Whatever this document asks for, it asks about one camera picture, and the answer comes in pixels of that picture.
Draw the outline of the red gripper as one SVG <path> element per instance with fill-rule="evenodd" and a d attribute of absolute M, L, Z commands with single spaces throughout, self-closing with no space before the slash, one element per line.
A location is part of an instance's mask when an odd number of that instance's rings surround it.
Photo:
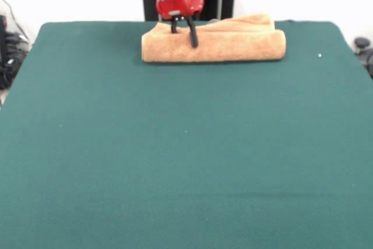
<path fill-rule="evenodd" d="M 205 0 L 157 0 L 156 9 L 164 20 L 171 21 L 172 34 L 178 33 L 178 17 L 187 17 L 186 22 L 190 28 L 190 39 L 192 48 L 197 48 L 198 37 L 193 15 L 201 13 Z"/>

